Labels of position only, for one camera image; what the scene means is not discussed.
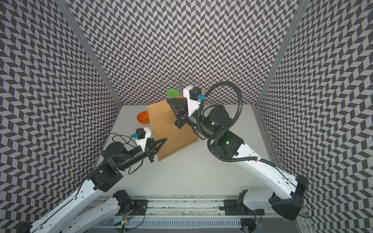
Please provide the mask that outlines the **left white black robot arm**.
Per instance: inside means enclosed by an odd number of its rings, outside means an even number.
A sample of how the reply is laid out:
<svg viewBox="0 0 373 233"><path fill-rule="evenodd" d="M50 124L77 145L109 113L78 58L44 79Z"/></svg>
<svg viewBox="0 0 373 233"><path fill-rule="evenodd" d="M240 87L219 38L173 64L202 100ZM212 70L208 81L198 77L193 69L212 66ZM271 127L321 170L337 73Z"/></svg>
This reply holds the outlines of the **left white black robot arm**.
<svg viewBox="0 0 373 233"><path fill-rule="evenodd" d="M67 199L35 222L21 222L18 233L83 233L96 223L116 214L134 211L132 198L125 190L117 191L111 198L90 211L81 213L89 204L108 192L120 179L122 172L149 158L153 161L166 138L142 139L144 147L137 145L127 150L123 143L113 142L102 152L103 162L97 166Z"/></svg>

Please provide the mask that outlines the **brown kraft file bag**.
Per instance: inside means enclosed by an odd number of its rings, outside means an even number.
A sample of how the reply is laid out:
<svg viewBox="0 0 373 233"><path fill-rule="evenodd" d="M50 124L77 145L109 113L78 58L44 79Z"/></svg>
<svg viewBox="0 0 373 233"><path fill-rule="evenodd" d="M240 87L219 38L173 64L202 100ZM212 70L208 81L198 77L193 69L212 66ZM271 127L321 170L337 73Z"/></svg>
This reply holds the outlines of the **brown kraft file bag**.
<svg viewBox="0 0 373 233"><path fill-rule="evenodd" d="M159 162L199 140L189 126L179 129L175 125L177 118L166 100L147 106L147 111L154 140L167 139L157 153Z"/></svg>

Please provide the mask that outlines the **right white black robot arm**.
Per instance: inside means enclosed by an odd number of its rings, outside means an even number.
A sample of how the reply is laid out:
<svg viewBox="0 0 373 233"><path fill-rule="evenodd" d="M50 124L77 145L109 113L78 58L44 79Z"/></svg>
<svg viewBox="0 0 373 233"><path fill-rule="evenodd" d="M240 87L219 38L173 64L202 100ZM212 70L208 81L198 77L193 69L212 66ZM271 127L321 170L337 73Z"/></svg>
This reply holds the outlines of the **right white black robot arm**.
<svg viewBox="0 0 373 233"><path fill-rule="evenodd" d="M197 115L200 101L188 98L168 98L167 103L176 116L175 125L181 129L189 125L197 130ZM228 126L232 121L224 105L214 104L207 117L202 116L201 133L210 139L213 133ZM279 169L274 163L258 155L244 140L230 130L220 133L210 145L209 150L223 162L235 163L262 181L270 191L249 192L243 190L237 199L237 207L242 214L249 211L273 209L287 220L296 220L304 203L308 179L294 176Z"/></svg>

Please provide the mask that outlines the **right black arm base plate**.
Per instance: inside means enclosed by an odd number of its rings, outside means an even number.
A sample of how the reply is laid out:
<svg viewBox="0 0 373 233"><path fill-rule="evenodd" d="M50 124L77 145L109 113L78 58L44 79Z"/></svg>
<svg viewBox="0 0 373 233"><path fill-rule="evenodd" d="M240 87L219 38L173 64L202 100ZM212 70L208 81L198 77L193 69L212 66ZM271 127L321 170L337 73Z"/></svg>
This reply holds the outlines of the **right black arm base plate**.
<svg viewBox="0 0 373 233"><path fill-rule="evenodd" d="M226 216L263 216L263 209L251 210L237 200L224 200L223 206L219 208L225 212Z"/></svg>

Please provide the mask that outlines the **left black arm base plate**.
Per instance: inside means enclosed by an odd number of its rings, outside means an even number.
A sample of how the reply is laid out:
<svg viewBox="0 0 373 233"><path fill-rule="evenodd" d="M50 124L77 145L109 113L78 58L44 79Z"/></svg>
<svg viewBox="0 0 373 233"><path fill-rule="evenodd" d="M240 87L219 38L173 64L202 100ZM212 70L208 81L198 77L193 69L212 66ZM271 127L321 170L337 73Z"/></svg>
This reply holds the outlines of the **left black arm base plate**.
<svg viewBox="0 0 373 233"><path fill-rule="evenodd" d="M144 216L148 208L149 201L146 199L127 201L119 204L119 211L116 215Z"/></svg>

